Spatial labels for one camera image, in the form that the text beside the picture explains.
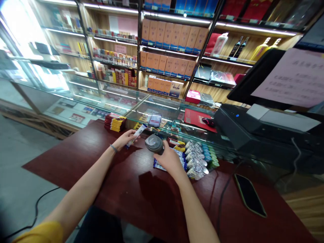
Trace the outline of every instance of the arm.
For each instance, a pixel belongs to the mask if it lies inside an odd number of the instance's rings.
[[[129,130],[121,135],[112,145],[120,151],[130,140],[134,139],[135,130]],[[43,222],[56,221],[63,228],[63,242],[87,212],[95,200],[101,184],[106,176],[115,150],[109,147],[93,166],[69,190],[59,205]]]
[[[163,144],[163,154],[154,154],[154,158],[169,172],[179,186],[190,242],[219,243],[217,233],[201,205],[186,172],[182,168],[178,155],[169,148],[167,141],[163,141]]]

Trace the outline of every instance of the red mat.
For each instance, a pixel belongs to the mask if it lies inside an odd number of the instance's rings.
[[[196,125],[197,127],[217,133],[216,128],[209,127],[202,121],[202,119],[205,117],[212,118],[210,115],[207,115],[205,113],[190,110],[190,109],[185,109],[185,120],[184,120],[185,123],[193,124]]]

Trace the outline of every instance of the tiled floor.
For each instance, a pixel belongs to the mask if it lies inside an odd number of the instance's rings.
[[[0,220],[5,226],[5,236],[31,225],[35,217],[37,199],[57,187],[21,166],[58,143],[60,140],[48,134],[0,116]],[[58,189],[40,200],[36,225],[42,222],[65,194],[65,190]],[[77,230],[66,242],[72,243],[76,234]],[[127,243],[147,242],[151,238],[125,222],[123,235]]]

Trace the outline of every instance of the computer mouse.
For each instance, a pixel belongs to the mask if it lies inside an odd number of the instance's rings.
[[[213,121],[212,119],[210,119],[210,118],[204,117],[204,118],[202,119],[202,121],[203,121],[206,125],[208,125],[209,127],[214,127],[214,126],[215,126],[214,121]]]

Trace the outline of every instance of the hand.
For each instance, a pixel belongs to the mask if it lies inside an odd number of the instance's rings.
[[[117,149],[117,151],[120,151],[130,140],[136,138],[136,136],[134,136],[135,132],[136,130],[133,129],[125,132],[123,135],[117,138],[112,145]]]
[[[160,165],[166,169],[167,172],[173,177],[173,179],[177,182],[177,180],[187,174],[182,167],[178,154],[170,149],[169,144],[166,140],[163,141],[164,152],[162,155],[154,154],[154,158],[159,162]]]

